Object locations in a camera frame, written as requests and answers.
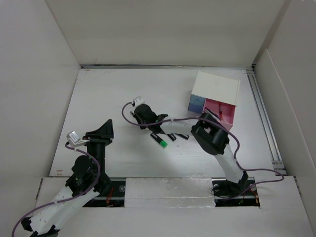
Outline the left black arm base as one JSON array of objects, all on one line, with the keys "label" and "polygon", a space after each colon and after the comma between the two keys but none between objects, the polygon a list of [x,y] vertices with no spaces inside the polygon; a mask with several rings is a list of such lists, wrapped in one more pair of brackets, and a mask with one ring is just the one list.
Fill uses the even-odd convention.
[{"label": "left black arm base", "polygon": [[125,203],[125,191],[126,191],[126,178],[125,177],[113,177],[111,178],[111,188],[107,193],[101,194],[89,202],[83,207],[124,207]]}]

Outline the pink drawer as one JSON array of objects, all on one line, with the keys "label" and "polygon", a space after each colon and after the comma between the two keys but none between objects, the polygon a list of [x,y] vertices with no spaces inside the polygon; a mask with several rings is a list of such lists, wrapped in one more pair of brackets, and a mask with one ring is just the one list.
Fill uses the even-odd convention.
[{"label": "pink drawer", "polygon": [[230,130],[234,124],[236,106],[219,102],[211,99],[206,99],[204,107],[209,108],[211,111],[219,115],[219,103],[222,104],[222,112],[224,121],[218,120],[227,130]]}]

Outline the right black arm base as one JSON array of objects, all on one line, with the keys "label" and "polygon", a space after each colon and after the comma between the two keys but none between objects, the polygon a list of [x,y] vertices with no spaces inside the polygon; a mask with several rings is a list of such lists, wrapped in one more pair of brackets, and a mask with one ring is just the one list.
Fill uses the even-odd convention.
[{"label": "right black arm base", "polygon": [[211,194],[214,196],[215,207],[260,207],[255,186],[240,194],[253,183],[255,183],[254,178],[249,178],[245,187],[240,188],[226,179],[212,179]]}]

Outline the light blue drawer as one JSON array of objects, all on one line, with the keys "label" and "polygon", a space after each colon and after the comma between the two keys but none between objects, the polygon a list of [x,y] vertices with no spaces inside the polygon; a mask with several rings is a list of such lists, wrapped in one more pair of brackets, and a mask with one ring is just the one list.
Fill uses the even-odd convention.
[{"label": "light blue drawer", "polygon": [[205,97],[200,97],[194,94],[191,94],[190,96],[190,104],[196,105],[198,107],[203,107],[205,104],[206,98]]}]

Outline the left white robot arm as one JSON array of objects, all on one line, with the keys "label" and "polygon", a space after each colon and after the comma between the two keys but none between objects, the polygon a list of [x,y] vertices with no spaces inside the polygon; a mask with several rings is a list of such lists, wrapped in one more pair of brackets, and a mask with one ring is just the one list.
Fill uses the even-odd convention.
[{"label": "left white robot arm", "polygon": [[114,138],[113,121],[79,137],[74,131],[67,135],[65,147],[81,155],[77,157],[72,175],[54,199],[25,214],[19,224],[33,237],[56,237],[67,220],[97,196],[106,195],[112,182],[105,172],[106,147]]}]

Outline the red pen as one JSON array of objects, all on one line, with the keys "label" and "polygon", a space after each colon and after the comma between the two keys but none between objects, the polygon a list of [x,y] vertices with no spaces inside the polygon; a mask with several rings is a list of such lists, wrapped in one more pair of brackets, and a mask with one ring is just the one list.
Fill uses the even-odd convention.
[{"label": "red pen", "polygon": [[220,117],[220,121],[224,121],[221,103],[219,103],[219,117]]}]

